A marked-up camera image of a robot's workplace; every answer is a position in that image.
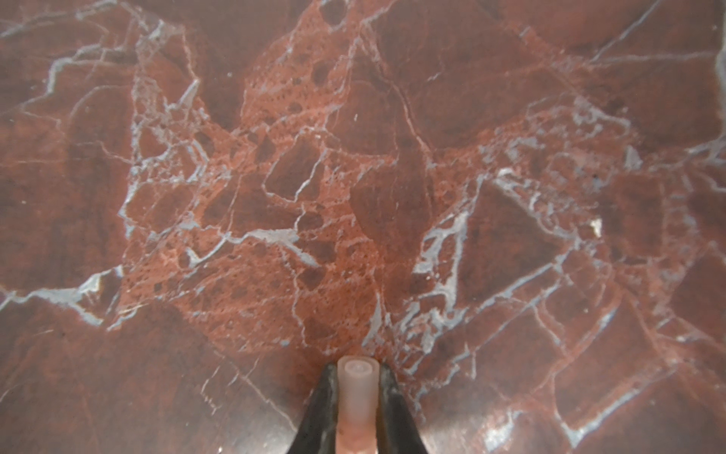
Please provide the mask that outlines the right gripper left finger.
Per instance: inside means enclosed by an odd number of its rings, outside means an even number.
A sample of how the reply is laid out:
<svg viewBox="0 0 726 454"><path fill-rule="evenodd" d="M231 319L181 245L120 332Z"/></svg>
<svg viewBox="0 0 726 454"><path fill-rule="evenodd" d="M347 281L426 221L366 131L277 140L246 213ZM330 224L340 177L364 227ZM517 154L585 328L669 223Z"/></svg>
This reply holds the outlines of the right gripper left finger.
<svg viewBox="0 0 726 454"><path fill-rule="evenodd" d="M338 427L338 366L327 364L287 454L335 454Z"/></svg>

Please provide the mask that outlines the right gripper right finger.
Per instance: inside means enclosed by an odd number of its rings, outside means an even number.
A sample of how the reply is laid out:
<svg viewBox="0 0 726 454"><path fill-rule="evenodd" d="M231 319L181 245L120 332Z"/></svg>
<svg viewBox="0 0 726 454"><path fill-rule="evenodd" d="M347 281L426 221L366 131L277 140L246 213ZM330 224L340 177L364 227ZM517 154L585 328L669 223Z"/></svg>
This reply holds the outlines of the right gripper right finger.
<svg viewBox="0 0 726 454"><path fill-rule="evenodd" d="M380 365L376 439L379 453L428 453L395 374L386 363Z"/></svg>

